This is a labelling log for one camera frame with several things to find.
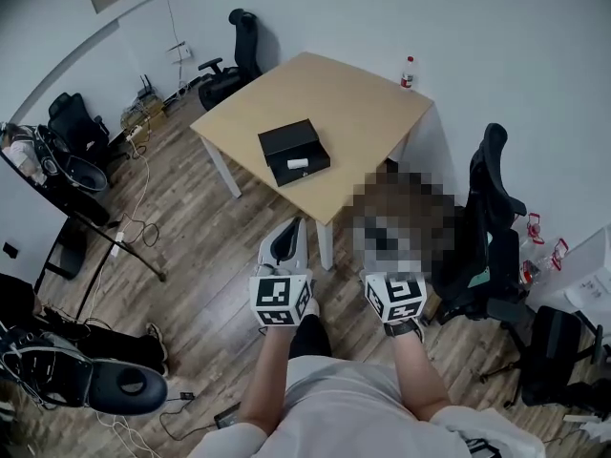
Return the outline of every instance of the wooden floor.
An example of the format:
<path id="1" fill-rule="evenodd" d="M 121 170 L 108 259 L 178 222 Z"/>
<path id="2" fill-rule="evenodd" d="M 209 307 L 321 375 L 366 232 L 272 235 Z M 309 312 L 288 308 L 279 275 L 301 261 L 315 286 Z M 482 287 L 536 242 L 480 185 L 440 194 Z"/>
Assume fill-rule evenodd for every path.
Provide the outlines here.
<path id="1" fill-rule="evenodd" d="M 148 321 L 163 331 L 170 351 L 170 397 L 181 391 L 198 398 L 179 416 L 165 418 L 172 432 L 182 435 L 212 422 L 215 414 L 237 403 L 253 369 L 263 337 L 250 313 L 247 281 L 256 262 L 259 242 L 276 224 L 298 214 L 286 200 L 229 163 L 242 197 L 231 197 L 210 157 L 189 124 L 203 114 L 193 94 L 174 108 L 168 126 L 152 135 L 145 155 L 151 168 L 146 198 L 137 217 L 155 222 L 157 244 L 135 247 L 168 273 L 161 283 L 138 260 L 120 253 L 109 259 L 95 297 L 93 316 L 115 330 L 140 335 Z M 141 160 L 125 162 L 116 172 L 116 187 L 105 204 L 116 217 L 130 215 L 144 185 Z M 357 273 L 360 266 L 349 252 L 348 235 L 335 225 L 335 268 L 320 266 L 313 222 L 308 222 L 310 268 L 315 292 L 323 307 L 334 354 L 339 358 L 391 364 L 390 346 L 381 324 L 368 307 Z M 132 225 L 126 239 L 137 234 Z M 74 281 L 49 273 L 40 290 L 45 303 L 76 313 L 95 266 L 107 249 L 106 241 L 90 237 L 86 266 Z M 92 310 L 93 297 L 84 317 Z M 443 327 L 427 329 L 426 346 L 457 404 L 495 407 L 543 441 L 567 435 L 576 427 L 565 425 L 565 409 L 558 406 L 526 407 L 509 411 L 502 404 L 512 394 L 517 374 L 500 376 L 482 385 L 480 371 L 511 361 L 511 341 L 498 323 L 454 319 Z M 576 371 L 583 376 L 585 364 Z M 27 442 L 37 456 L 128 457 L 119 439 L 96 419 L 90 409 L 60 408 L 42 412 L 20 396 L 19 418 Z M 168 403 L 178 410 L 182 402 Z M 186 456 L 201 439 L 198 432 L 181 442 L 161 429 L 158 413 L 129 419 L 147 443 L 163 458 Z M 601 446 L 587 442 L 583 432 L 571 434 L 547 447 L 550 457 L 596 457 Z M 137 450 L 137 456 L 149 456 Z"/>

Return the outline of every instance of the person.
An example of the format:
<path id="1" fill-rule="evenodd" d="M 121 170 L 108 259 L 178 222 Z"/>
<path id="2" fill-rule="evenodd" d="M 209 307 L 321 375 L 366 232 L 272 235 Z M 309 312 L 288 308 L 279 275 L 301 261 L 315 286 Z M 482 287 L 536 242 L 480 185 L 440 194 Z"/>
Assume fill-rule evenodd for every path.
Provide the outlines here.
<path id="1" fill-rule="evenodd" d="M 0 123 L 0 146 L 2 154 L 29 179 L 43 196 L 53 203 L 78 212 L 95 225 L 106 225 L 110 220 L 108 211 L 92 196 L 73 187 L 63 176 L 47 177 L 34 149 L 32 126 L 17 126 L 10 122 Z"/>
<path id="2" fill-rule="evenodd" d="M 319 313 L 312 299 L 296 332 L 268 328 L 238 422 L 208 432 L 189 458 L 545 456 L 494 410 L 452 405 L 414 321 L 385 326 L 393 370 L 333 359 Z"/>
<path id="3" fill-rule="evenodd" d="M 95 324 L 77 323 L 43 307 L 33 287 L 9 275 L 0 274 L 0 291 L 8 303 L 0 311 L 0 323 L 8 330 L 18 326 L 33 334 L 49 332 L 64 338 L 88 358 L 110 358 L 147 366 L 164 377 L 168 375 L 168 352 L 163 336 L 153 323 L 146 334 L 129 336 Z"/>

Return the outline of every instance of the baseboard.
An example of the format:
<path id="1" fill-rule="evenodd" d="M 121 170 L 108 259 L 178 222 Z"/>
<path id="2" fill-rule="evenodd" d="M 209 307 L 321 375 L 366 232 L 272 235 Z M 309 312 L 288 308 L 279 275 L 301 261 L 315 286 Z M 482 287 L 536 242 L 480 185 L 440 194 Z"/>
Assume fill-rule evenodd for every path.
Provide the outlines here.
<path id="1" fill-rule="evenodd" d="M 188 87 L 182 87 L 175 94 L 171 94 L 165 100 L 163 100 L 163 105 L 169 105 L 171 102 L 176 100 L 179 97 L 179 94 L 184 94 L 187 91 L 187 88 L 193 88 L 194 85 L 197 85 L 201 81 L 201 76 L 197 76 L 189 82 Z"/>

